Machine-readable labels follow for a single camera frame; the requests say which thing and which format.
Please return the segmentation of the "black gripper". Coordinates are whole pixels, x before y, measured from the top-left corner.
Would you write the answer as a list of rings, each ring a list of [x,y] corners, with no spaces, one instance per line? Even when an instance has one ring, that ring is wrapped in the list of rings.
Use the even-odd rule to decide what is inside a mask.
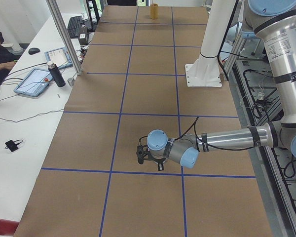
[[[157,164],[158,171],[164,170],[164,163],[166,161],[166,158],[154,158],[153,156],[149,155],[148,160],[153,161]]]

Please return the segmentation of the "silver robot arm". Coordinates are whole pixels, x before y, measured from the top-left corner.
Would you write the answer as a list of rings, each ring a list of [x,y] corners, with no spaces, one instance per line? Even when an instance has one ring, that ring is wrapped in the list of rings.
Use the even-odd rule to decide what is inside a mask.
[[[153,130],[147,144],[137,150],[139,163],[152,160],[162,170],[169,159],[192,168],[200,152],[260,146],[286,148],[296,157],[296,0],[247,0],[243,24],[263,40],[284,112],[282,119],[234,131],[185,133],[176,139]]]

